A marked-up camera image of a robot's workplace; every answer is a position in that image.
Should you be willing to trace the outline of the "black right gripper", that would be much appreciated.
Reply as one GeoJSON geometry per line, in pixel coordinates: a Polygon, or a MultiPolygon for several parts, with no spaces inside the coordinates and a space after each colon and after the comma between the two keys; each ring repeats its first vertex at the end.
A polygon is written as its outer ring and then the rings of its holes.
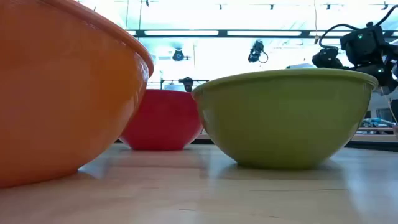
{"type": "Polygon", "coordinates": [[[333,68],[333,69],[344,68],[343,64],[337,58],[337,55],[338,55],[338,48],[336,47],[323,48],[319,51],[319,53],[315,54],[312,57],[312,63],[317,68],[333,68]]]}

